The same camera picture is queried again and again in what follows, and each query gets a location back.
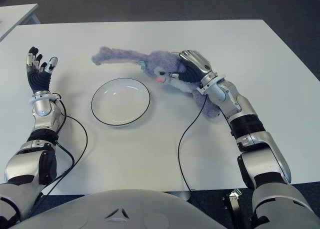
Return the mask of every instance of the table leg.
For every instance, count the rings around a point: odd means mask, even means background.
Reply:
[[[34,25],[34,24],[41,24],[40,20],[34,13],[32,13],[26,20],[24,20],[21,23],[21,25]]]
[[[188,190],[182,190],[182,191],[170,191],[168,192],[171,195],[174,195],[178,198],[181,198],[184,201],[188,201],[191,197],[190,192]]]

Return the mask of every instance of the plate rim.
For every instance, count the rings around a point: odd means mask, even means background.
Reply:
[[[132,120],[132,121],[130,121],[130,122],[124,123],[124,124],[110,124],[110,123],[106,123],[106,122],[100,120],[100,119],[95,115],[94,110],[93,110],[93,108],[92,108],[92,104],[93,104],[93,100],[94,100],[94,98],[95,98],[95,95],[96,95],[96,93],[99,91],[100,88],[102,88],[102,87],[103,87],[105,84],[107,84],[107,83],[110,83],[110,82],[112,82],[112,81],[119,80],[119,79],[130,79],[130,80],[133,80],[133,81],[137,81],[138,83],[141,83],[141,84],[145,87],[146,91],[148,92],[149,102],[148,102],[148,105],[146,106],[144,112],[143,112],[139,117],[137,117],[136,119],[134,119],[134,120]],[[103,123],[103,124],[105,124],[105,125],[108,125],[108,126],[120,127],[120,126],[125,126],[125,125],[128,125],[128,124],[131,124],[131,123],[135,122],[136,120],[138,120],[139,118],[141,118],[141,117],[146,113],[146,111],[148,110],[149,105],[150,105],[150,101],[151,101],[150,91],[149,91],[149,89],[146,87],[145,84],[143,84],[141,81],[139,81],[139,80],[137,80],[137,79],[133,79],[133,78],[129,78],[129,77],[120,77],[120,78],[115,78],[115,79],[109,80],[109,81],[107,81],[106,83],[104,83],[104,84],[102,84],[101,86],[99,86],[99,88],[94,92],[94,94],[93,94],[93,96],[92,96],[90,107],[91,107],[91,112],[92,112],[93,116],[94,116],[99,122],[101,122],[101,123]]]

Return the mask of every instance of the stuffed animal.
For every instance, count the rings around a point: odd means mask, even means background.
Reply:
[[[185,93],[191,93],[196,105],[201,108],[205,102],[205,95],[197,91],[200,83],[190,83],[172,78],[170,73],[183,73],[185,66],[179,61],[178,56],[167,51],[154,51],[150,55],[142,54],[133,50],[123,50],[102,47],[98,54],[92,57],[96,65],[113,63],[134,63],[141,66],[141,69],[149,77],[156,79],[164,85],[171,85]],[[206,118],[219,116],[220,109],[207,99],[202,114]]]

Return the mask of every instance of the bunny ear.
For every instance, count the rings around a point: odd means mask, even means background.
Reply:
[[[136,63],[147,61],[148,56],[133,50],[111,49],[109,47],[101,47],[99,53],[94,55],[91,60],[96,65],[104,63]]]

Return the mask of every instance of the metal bracket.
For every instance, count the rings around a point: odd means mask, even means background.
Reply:
[[[229,210],[234,229],[249,229],[247,221],[241,212],[239,197],[242,195],[239,189],[234,189],[231,193],[222,198],[224,208]]]

